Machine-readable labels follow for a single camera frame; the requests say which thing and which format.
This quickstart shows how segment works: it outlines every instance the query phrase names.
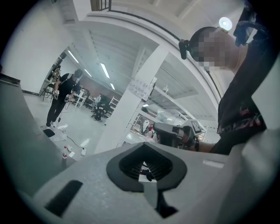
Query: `ceiling light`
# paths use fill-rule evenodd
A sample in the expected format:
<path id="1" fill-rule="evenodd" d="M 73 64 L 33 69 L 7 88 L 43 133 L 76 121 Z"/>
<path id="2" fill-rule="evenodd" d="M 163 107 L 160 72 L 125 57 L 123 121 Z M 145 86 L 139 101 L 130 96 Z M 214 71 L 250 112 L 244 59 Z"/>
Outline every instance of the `ceiling light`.
<path id="1" fill-rule="evenodd" d="M 219 25 L 221 28 L 229 31 L 231 28 L 232 28 L 232 22 L 229 18 L 227 17 L 222 17 L 220 20 L 219 20 Z"/>
<path id="2" fill-rule="evenodd" d="M 75 59 L 75 61 L 77 61 L 77 63 L 79 63 L 78 60 L 74 57 L 74 55 L 71 53 L 71 51 L 68 50 L 68 52 Z"/>
<path id="3" fill-rule="evenodd" d="M 90 77 L 92 77 L 89 73 L 88 73 L 88 71 L 86 70 L 86 69 L 84 69 L 86 72 L 87 72 L 87 74 L 90 76 Z"/>
<path id="4" fill-rule="evenodd" d="M 103 71 L 104 71 L 105 75 L 107 76 L 107 78 L 110 78 L 108 75 L 108 72 L 106 70 L 105 64 L 102 64 L 102 63 L 100 63 L 100 64 L 101 64 L 101 67 L 103 68 Z"/>
<path id="5" fill-rule="evenodd" d="M 111 86 L 112 86 L 113 90 L 115 90 L 115 87 L 114 87 L 114 85 L 113 85 L 112 83 L 110 83 L 110 84 L 111 84 Z"/>

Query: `black pants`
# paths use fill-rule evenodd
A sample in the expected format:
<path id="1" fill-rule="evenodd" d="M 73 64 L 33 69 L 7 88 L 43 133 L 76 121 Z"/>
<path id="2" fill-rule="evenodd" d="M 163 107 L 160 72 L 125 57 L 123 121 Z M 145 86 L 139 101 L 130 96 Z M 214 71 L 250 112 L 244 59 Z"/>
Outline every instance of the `black pants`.
<path id="1" fill-rule="evenodd" d="M 52 99 L 52 105 L 49 109 L 48 118 L 47 118 L 47 127 L 51 126 L 51 121 L 55 122 L 61 111 L 63 110 L 63 107 L 65 105 L 64 98 L 63 99 Z"/>
<path id="2" fill-rule="evenodd" d="M 97 110 L 95 119 L 97 119 L 99 121 L 101 119 L 101 117 L 103 116 L 103 114 L 104 114 L 104 111 Z"/>

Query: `pink wall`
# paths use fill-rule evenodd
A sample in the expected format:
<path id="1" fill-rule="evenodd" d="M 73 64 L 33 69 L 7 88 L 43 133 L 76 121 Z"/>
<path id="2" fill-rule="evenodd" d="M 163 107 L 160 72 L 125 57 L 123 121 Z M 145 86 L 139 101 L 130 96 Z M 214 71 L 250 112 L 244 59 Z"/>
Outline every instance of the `pink wall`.
<path id="1" fill-rule="evenodd" d="M 100 85 L 97 82 L 94 82 L 92 79 L 82 76 L 80 79 L 80 84 L 83 86 L 83 88 L 88 89 L 91 93 L 91 96 L 97 97 L 99 93 L 103 94 L 104 96 L 107 96 L 109 98 L 115 97 L 117 100 L 121 99 L 121 96 L 116 94 L 115 92 L 105 88 L 104 86 Z"/>

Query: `water bottle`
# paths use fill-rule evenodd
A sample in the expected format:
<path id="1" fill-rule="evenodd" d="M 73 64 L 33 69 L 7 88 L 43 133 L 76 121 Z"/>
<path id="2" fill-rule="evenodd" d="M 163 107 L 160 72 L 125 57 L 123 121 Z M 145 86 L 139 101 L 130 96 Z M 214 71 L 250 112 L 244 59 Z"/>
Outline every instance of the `water bottle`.
<path id="1" fill-rule="evenodd" d="M 67 158 L 67 146 L 64 146 L 63 153 L 62 153 L 62 158 L 63 159 Z"/>

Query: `white ceiling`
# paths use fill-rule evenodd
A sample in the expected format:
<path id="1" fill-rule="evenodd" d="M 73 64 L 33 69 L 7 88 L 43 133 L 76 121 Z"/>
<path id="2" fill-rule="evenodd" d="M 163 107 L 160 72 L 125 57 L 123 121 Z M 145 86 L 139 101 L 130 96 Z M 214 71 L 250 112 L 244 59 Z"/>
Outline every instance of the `white ceiling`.
<path id="1" fill-rule="evenodd" d="M 91 22 L 90 25 L 81 26 L 79 22 L 75 22 L 77 15 L 72 0 L 59 0 L 58 4 L 73 37 L 73 44 L 70 46 L 73 54 L 83 62 L 93 80 L 107 88 L 113 83 L 116 92 L 122 94 L 132 79 L 133 72 L 141 68 L 158 44 L 129 29 L 111 24 Z M 217 26 L 222 16 L 231 18 L 234 15 L 237 18 L 242 8 L 239 0 L 113 0 L 112 4 L 112 9 L 144 16 L 180 38 L 189 38 L 204 26 Z M 100 63 L 105 64 L 110 79 L 105 76 Z M 190 75 L 192 74 L 187 68 L 179 69 L 164 61 L 156 74 L 156 86 L 160 89 L 167 86 L 172 98 L 177 99 L 205 127 L 215 129 L 217 120 L 213 110 L 209 109 L 207 97 L 192 86 L 188 79 Z M 150 103 L 157 103 L 164 109 L 178 109 L 160 96 L 153 96 L 151 100 Z"/>

